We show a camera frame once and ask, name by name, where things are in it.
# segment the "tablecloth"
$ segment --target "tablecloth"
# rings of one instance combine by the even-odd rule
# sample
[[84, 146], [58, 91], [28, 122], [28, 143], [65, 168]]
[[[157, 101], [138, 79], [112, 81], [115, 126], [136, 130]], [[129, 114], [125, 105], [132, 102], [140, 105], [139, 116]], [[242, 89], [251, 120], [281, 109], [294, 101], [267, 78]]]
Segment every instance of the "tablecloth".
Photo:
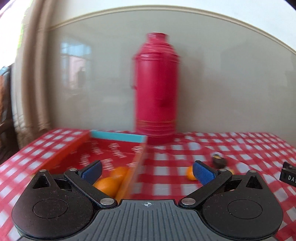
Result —
[[[44, 138], [48, 134], [44, 135], [29, 147], [36, 148], [37, 145], [37, 149], [41, 149], [41, 146], [47, 145], [55, 151], [54, 147], [59, 143], [52, 142], [57, 136], [59, 137], [55, 141], [63, 142], [68, 135], [73, 137], [70, 140], [73, 141], [79, 134], [80, 131], [77, 130], [61, 129], [57, 133], [50, 133], [49, 139]], [[19, 234], [10, 216], [11, 210], [30, 181], [32, 168], [36, 169], [41, 165], [36, 163], [36, 159], [26, 159], [27, 148], [0, 166], [0, 237], [3, 241], [18, 239]], [[37, 149], [30, 149], [28, 153], [32, 155]], [[132, 198], [178, 201], [201, 187], [198, 181], [189, 181], [186, 178], [186, 168], [195, 160], [211, 166], [211, 157], [216, 153], [227, 159], [227, 168], [234, 170], [236, 174], [245, 174], [254, 169], [262, 175], [284, 211], [284, 219], [276, 237], [280, 241], [296, 241], [296, 188], [279, 181], [283, 162], [296, 164], [296, 149], [273, 134], [187, 132], [177, 134], [173, 143], [150, 146], [134, 185]]]

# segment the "beige curtain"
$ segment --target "beige curtain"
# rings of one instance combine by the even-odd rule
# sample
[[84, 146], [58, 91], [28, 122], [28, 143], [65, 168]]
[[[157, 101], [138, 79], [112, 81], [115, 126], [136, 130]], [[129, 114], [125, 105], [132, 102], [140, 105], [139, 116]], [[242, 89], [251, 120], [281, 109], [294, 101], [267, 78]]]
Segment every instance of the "beige curtain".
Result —
[[12, 111], [20, 147], [50, 129], [45, 66], [55, 2], [33, 0], [23, 19], [23, 34], [12, 75]]

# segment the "chair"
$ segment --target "chair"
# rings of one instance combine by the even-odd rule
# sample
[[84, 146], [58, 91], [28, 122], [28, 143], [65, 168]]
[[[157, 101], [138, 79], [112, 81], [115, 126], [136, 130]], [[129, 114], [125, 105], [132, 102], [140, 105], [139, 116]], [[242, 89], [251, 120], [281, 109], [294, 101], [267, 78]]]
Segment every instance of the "chair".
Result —
[[0, 70], [0, 164], [19, 151], [11, 108], [11, 66]]

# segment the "blue gripper pad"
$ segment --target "blue gripper pad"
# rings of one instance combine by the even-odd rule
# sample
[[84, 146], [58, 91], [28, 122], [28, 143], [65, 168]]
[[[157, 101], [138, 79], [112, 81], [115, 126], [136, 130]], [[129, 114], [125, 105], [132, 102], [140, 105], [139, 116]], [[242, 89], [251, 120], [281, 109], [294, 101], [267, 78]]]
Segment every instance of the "blue gripper pad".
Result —
[[89, 184], [93, 185], [102, 175], [103, 166], [101, 161], [94, 161], [82, 170], [78, 171], [78, 175]]
[[193, 175], [201, 184], [206, 185], [217, 176], [217, 172], [201, 161], [195, 161], [193, 164]]

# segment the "beige molding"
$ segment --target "beige molding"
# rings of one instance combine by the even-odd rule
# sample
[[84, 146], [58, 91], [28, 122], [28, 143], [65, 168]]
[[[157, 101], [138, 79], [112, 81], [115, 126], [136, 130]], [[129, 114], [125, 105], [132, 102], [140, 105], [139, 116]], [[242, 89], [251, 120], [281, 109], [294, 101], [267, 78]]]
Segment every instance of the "beige molding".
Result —
[[271, 34], [263, 31], [262, 29], [255, 27], [251, 24], [245, 23], [245, 22], [235, 19], [235, 18], [228, 17], [228, 16], [220, 14], [220, 13], [210, 12], [210, 11], [206, 11], [206, 10], [202, 10], [202, 9], [198, 9], [198, 8], [182, 7], [182, 6], [141, 5], [141, 6], [126, 6], [126, 7], [111, 8], [111, 9], [106, 9], [106, 10], [101, 10], [101, 11], [97, 11], [97, 12], [84, 14], [84, 15], [69, 19], [67, 21], [61, 22], [61, 23], [56, 24], [54, 26], [51, 26], [49, 30], [51, 31], [56, 28], [60, 28], [62, 26], [65, 26], [67, 24], [71, 24], [71, 23], [74, 23], [74, 22], [77, 22], [77, 21], [80, 21], [83, 19], [101, 16], [101, 15], [105, 15], [105, 14], [112, 14], [112, 13], [118, 13], [118, 12], [130, 12], [130, 11], [145, 11], [145, 10], [162, 10], [162, 11], [197, 13], [197, 14], [225, 20], [225, 21], [240, 25], [242, 27], [248, 28], [250, 30], [253, 30], [253, 31], [273, 40], [274, 42], [280, 44], [281, 46], [283, 46], [284, 48], [288, 49], [289, 51], [291, 51], [293, 54], [296, 55], [296, 50], [291, 48], [289, 45], [285, 44], [284, 42], [282, 42], [278, 38], [272, 36]]

